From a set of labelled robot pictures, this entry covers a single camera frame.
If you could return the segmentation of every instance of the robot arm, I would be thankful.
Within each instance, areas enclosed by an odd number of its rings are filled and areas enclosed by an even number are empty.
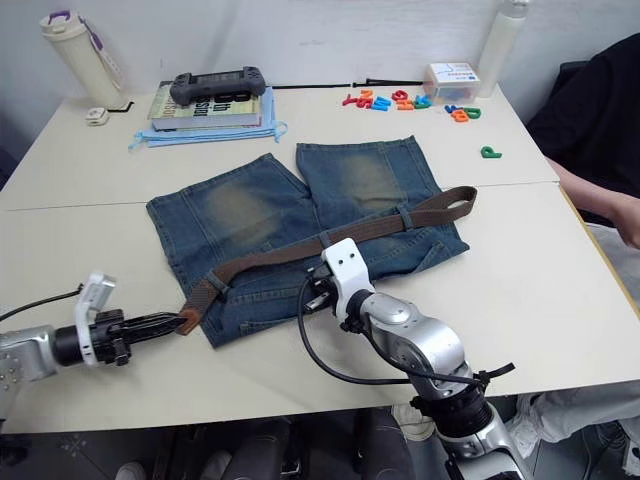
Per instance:
[[[329,281],[316,283],[334,287],[341,327],[367,335],[380,356],[407,372],[418,393],[411,404],[433,418],[449,455],[451,478],[532,480],[500,416],[474,381],[456,333],[414,304],[376,293],[353,240],[327,248],[322,259]]]
[[[80,292],[75,325],[0,334],[0,426],[25,382],[54,375],[59,366],[125,365],[132,344],[171,333],[184,323],[173,313],[125,320],[122,310],[101,312],[114,288],[114,278],[94,272]]]

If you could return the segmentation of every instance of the denim shorts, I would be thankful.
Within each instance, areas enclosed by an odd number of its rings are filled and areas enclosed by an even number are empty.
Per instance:
[[[285,247],[367,218],[404,214],[441,192],[413,137],[357,145],[298,144],[306,184],[273,155],[147,204],[186,296],[233,258]],[[411,228],[364,242],[371,280],[418,272],[464,252],[453,224]],[[214,347],[290,320],[306,270],[319,257],[248,270],[201,325]]]

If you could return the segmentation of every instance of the black game controller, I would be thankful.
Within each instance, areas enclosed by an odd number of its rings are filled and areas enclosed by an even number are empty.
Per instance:
[[[242,67],[233,72],[191,75],[183,73],[173,81],[169,93],[178,105],[189,105],[196,97],[238,92],[262,95],[266,88],[262,73],[256,67]]]

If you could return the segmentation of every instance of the belt loop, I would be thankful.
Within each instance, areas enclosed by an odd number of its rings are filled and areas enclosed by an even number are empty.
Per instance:
[[[415,228],[415,226],[413,225],[413,219],[411,218],[411,215],[409,214],[407,209],[404,208],[404,205],[398,205],[396,207],[396,210],[398,210],[398,213],[402,217],[402,223],[404,223],[405,232],[407,230],[411,230],[412,228]]]
[[[227,296],[227,292],[229,291],[229,285],[227,285],[226,283],[224,283],[222,280],[220,280],[218,277],[216,277],[216,274],[213,273],[213,270],[209,270],[209,272],[207,273],[207,280],[209,280],[209,283],[211,283],[211,285],[213,285],[214,287],[216,287],[218,290],[220,290],[220,296],[221,297],[226,297]]]
[[[320,239],[320,243],[322,243],[323,248],[329,248],[331,246],[331,239],[327,232],[320,232],[318,234],[318,239]]]

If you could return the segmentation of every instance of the water bottle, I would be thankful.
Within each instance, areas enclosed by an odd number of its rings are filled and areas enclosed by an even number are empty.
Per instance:
[[[479,97],[490,97],[493,93],[528,11],[529,0],[505,0],[501,5],[476,69],[482,82]]]
[[[40,20],[42,35],[51,42],[96,106],[118,109],[125,105],[120,92],[120,70],[100,38],[77,12],[63,10]]]

